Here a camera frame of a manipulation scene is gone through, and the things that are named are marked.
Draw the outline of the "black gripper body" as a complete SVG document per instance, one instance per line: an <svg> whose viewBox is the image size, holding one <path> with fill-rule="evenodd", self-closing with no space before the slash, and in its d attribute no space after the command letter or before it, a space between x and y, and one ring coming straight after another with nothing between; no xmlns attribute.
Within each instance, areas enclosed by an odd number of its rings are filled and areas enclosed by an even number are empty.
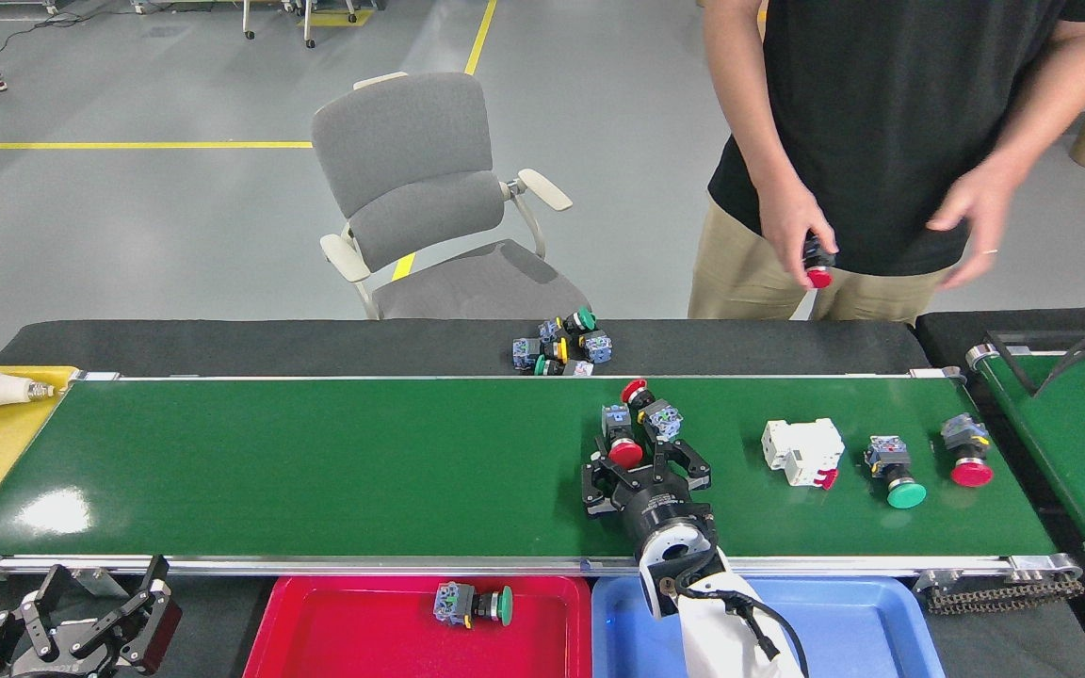
<svg viewBox="0 0 1085 678"><path fill-rule="evenodd" d="M672 526L693 527L702 538L718 537L707 503L690 501L690 492L709 488L707 466L695 466L701 476L687 477L669 466L638 466L617 482L611 491L611 506L622 514L628 536L636 546L636 559L644 558L644 545L660 529Z"/></svg>
<svg viewBox="0 0 1085 678"><path fill-rule="evenodd" d="M9 677L116 677L128 662L112 656L87 658L58 657L44 661L38 656L21 656L11 665Z"/></svg>

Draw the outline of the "person's left hand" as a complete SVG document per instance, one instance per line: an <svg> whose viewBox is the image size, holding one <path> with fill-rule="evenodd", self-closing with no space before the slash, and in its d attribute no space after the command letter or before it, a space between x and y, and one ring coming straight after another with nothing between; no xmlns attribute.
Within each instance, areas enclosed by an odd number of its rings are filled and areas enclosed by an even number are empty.
<svg viewBox="0 0 1085 678"><path fill-rule="evenodd" d="M960 287L990 273L1006 234L1014 192L1026 176L1026 167L1019 159L995 152L953 182L926 227L945 232L968 223L968 250L962 261L953 266L939 284L940 289Z"/></svg>

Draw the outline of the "person's right hand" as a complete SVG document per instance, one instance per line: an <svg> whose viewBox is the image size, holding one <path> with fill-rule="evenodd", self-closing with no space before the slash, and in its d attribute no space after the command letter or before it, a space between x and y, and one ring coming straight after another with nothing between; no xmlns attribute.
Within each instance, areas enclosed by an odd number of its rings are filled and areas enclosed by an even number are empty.
<svg viewBox="0 0 1085 678"><path fill-rule="evenodd" d="M828 253L838 245L833 228L819 209L817 199L797 179L779 179L756 186L760 202L762 235L771 245L779 265L792 276L797 286L810 291L814 285L802 266L802 248L806 236L817 236Z"/></svg>

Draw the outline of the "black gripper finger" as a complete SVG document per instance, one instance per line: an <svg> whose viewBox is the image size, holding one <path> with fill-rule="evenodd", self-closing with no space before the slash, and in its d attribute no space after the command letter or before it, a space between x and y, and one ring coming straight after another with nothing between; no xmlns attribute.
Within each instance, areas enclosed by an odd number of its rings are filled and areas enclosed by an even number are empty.
<svg viewBox="0 0 1085 678"><path fill-rule="evenodd" d="M710 488L711 466L688 442L655 442L651 479L658 490L689 494Z"/></svg>
<svg viewBox="0 0 1085 678"><path fill-rule="evenodd" d="M73 583L71 571L63 565L49 568L38 589L26 594L20 605L0 612L0 675L4 674L22 637L30 640L34 654L43 661L58 658L55 637L47 626L49 613L58 606L60 597Z"/></svg>
<svg viewBox="0 0 1085 678"><path fill-rule="evenodd" d="M173 601L165 583L168 570L166 558L152 557L135 594L78 636L72 645L72 656L85 660L107 647L108 657L123 660L135 670L159 670L182 618L182 609Z"/></svg>
<svg viewBox="0 0 1085 678"><path fill-rule="evenodd" d="M597 450L589 462L580 466L580 497L589 519L600 519L607 512L624 510L634 496L642 490L642 481L630 466L630 459L642 449L638 444L627 444L620 455L611 451L607 439L593 439Z"/></svg>

